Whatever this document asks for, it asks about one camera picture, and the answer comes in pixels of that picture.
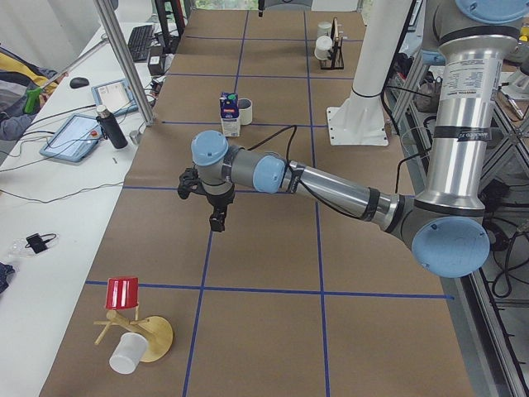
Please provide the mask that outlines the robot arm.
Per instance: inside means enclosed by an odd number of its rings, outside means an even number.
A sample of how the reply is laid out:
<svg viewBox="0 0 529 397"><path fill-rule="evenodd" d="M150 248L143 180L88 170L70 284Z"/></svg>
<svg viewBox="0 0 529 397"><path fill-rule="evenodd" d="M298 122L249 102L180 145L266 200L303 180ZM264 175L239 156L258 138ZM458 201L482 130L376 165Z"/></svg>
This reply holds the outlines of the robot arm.
<svg viewBox="0 0 529 397"><path fill-rule="evenodd" d="M423 268L446 278L459 278L480 268L489 255L482 221L479 181L504 58L518 42L525 1L430 1L422 45L445 59L439 108L429 152L424 188L417 195L379 191L384 172L376 143L386 140L382 127L363 127L369 116L360 98L376 99L384 78L369 67L391 62L392 37L406 16L390 24L383 19L397 8L378 2L368 26L351 95L342 106L329 108L329 134L337 145L353 148L354 176L343 179L291 160L287 155L232 146L217 131L204 131L191 143L193 166L179 178L178 193L204 196L212 205L210 227L225 227L227 208L237 186L261 193L285 191L316 199L348 218L372 222L410 249Z"/></svg>

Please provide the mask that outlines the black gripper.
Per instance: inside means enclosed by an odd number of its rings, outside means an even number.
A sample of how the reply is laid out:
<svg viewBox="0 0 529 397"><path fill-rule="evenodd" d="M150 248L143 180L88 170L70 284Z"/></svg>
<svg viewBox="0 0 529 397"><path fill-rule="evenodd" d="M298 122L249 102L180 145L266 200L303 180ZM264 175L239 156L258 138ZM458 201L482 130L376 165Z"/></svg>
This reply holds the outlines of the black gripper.
<svg viewBox="0 0 529 397"><path fill-rule="evenodd" d="M231 183L221 182L211 185L202 181L196 168L186 168L179 176L178 195L187 199L190 194L205 196L213 206L214 212L209 218L210 228L213 232L224 232L227 207L235 198L235 187Z"/></svg>

